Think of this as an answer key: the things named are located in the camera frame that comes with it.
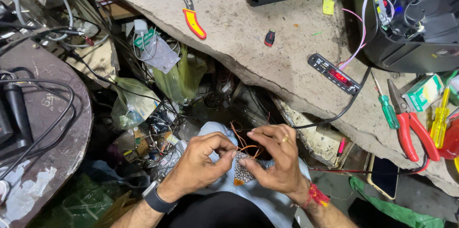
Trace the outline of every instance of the black pants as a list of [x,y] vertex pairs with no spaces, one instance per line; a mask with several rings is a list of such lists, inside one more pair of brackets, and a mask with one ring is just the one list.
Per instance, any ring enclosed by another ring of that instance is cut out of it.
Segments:
[[256,228],[274,225],[252,202],[231,192],[207,196],[186,195],[171,213],[165,214],[159,228]]

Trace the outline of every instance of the red pliers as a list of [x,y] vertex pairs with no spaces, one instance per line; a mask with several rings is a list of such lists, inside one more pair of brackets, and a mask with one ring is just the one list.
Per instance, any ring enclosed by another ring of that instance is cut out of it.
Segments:
[[391,96],[392,104],[394,106],[395,114],[397,115],[397,119],[400,123],[400,144],[407,158],[413,162],[419,161],[419,156],[416,154],[413,143],[411,142],[410,128],[412,128],[416,135],[418,135],[421,143],[424,145],[424,149],[426,150],[428,157],[432,161],[439,161],[440,154],[438,153],[438,149],[433,143],[432,138],[430,137],[426,128],[424,128],[424,126],[419,121],[417,114],[412,112],[408,107],[394,82],[392,82],[390,79],[387,79],[387,84],[389,86],[389,93]]

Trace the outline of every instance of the workbench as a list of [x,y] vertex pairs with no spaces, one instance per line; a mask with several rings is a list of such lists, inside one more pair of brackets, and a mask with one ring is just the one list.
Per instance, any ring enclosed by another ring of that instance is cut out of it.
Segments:
[[[255,8],[245,0],[193,0],[198,22],[207,32],[204,40],[188,28],[183,0],[125,1],[172,37],[211,55],[245,84],[272,91],[297,112],[322,119],[334,117],[351,98],[309,66],[307,59],[320,53],[336,64],[352,55],[360,39],[358,20],[341,10],[343,5],[353,9],[352,0],[333,0],[334,15],[322,13],[322,0],[288,0]],[[276,30],[272,47],[263,42],[270,28]],[[355,59],[344,71],[360,82],[366,69],[366,64]],[[373,71],[386,95],[387,78],[402,92],[415,79],[415,74]],[[425,113],[420,113],[419,119],[426,124]],[[362,149],[402,168],[422,165],[405,159],[396,131],[389,129],[384,118],[371,77],[353,107],[333,125]],[[412,138],[422,159],[423,149],[413,132]],[[432,162],[422,175],[446,193],[459,196],[459,184],[447,172],[443,159]]]

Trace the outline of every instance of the wrist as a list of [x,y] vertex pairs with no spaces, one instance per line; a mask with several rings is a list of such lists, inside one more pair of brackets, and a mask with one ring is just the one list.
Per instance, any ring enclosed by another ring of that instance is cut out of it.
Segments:
[[286,195],[297,205],[303,206],[309,201],[309,187],[310,182],[304,176],[301,176],[295,190]]
[[158,197],[162,199],[164,202],[172,203],[179,200],[181,197],[185,196],[181,190],[178,190],[174,186],[171,186],[164,180],[159,186],[156,188],[156,193]]

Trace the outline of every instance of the green cigarette pack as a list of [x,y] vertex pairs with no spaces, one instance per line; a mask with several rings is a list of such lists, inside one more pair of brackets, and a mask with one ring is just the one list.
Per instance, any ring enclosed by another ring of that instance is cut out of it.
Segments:
[[412,111],[425,111],[442,94],[445,86],[437,74],[429,75],[417,82],[402,97]]

